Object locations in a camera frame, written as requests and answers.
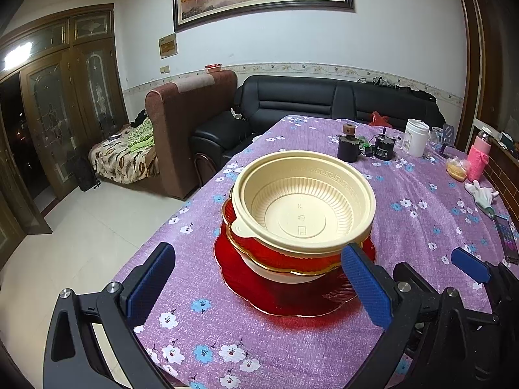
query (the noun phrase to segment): green cloth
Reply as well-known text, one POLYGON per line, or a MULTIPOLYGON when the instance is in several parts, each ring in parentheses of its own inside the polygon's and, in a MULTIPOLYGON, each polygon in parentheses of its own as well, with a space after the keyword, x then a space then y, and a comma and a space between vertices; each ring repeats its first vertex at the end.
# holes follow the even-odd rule
POLYGON ((144 142, 148 140, 150 137, 153 137, 153 125, 151 124, 151 120, 149 117, 143 121, 143 123, 134 128, 128 135, 128 147, 131 148, 135 146, 137 143, 144 142))
POLYGON ((155 144, 155 138, 151 136, 148 140, 136 143, 135 145, 130 147, 130 152, 137 152, 139 149, 147 148, 148 146, 153 146, 155 144))

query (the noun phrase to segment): bowl handle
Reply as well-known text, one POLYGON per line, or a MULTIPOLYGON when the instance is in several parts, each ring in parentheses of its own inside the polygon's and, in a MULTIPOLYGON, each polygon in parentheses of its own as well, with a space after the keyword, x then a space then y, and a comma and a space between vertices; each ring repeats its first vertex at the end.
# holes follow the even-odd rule
POLYGON ((240 218, 236 218, 231 224, 230 228, 236 235, 242 237, 243 239, 257 236, 254 231, 245 225, 245 222, 243 222, 240 218))

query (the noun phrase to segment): table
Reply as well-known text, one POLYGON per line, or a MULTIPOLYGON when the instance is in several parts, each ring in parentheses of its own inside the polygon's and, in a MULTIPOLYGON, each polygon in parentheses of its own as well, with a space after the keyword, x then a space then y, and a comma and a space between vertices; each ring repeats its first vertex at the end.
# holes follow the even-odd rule
MULTIPOLYGON (((290 149, 335 156, 336 134, 345 122, 352 121, 280 120, 231 159, 116 275, 121 282, 161 241, 175 248, 175 270, 146 323, 135 329, 157 365, 194 389, 340 388, 353 376, 381 335, 358 300, 319 318, 268 316, 229 290, 213 254, 222 203, 243 167, 290 149)), ((368 139, 381 130, 357 125, 357 135, 368 139)), ((425 156, 408 157, 398 149, 392 161, 359 157, 353 164, 375 191, 376 262, 391 274, 395 264, 407 261, 438 291, 456 287, 467 308, 490 311, 482 285, 451 265, 450 254, 460 246, 496 265, 503 260, 497 230, 464 185, 447 174, 435 148, 428 146, 425 156)), ((500 199, 495 210, 508 215, 500 199)), ((400 368, 405 370, 405 361, 400 368)))

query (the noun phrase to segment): blue gripper pad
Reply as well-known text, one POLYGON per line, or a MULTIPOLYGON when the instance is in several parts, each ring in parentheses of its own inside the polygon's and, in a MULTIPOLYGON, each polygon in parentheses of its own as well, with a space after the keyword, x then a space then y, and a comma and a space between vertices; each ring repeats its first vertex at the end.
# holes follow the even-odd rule
POLYGON ((144 264, 134 267, 126 277, 119 305, 129 327, 146 322, 174 268, 175 249, 168 243, 160 243, 144 264))
POLYGON ((357 244, 354 244, 357 250, 352 246, 346 246, 341 253, 344 274, 353 285, 373 324, 387 330, 393 320, 391 299, 375 277, 375 268, 382 269, 391 283, 394 284, 394 281, 382 267, 373 265, 357 244))
POLYGON ((490 280, 490 272, 487 265, 460 247, 452 251, 451 263, 469 275, 478 284, 487 284, 490 280))

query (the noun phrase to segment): red bag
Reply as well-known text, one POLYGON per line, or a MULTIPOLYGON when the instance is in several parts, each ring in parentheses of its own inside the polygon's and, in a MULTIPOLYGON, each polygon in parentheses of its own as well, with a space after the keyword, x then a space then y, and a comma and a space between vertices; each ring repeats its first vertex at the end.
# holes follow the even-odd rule
POLYGON ((378 125, 381 127, 393 128, 393 126, 388 123, 389 117, 382 116, 379 113, 377 113, 377 111, 373 111, 371 116, 371 122, 369 123, 369 125, 378 125))

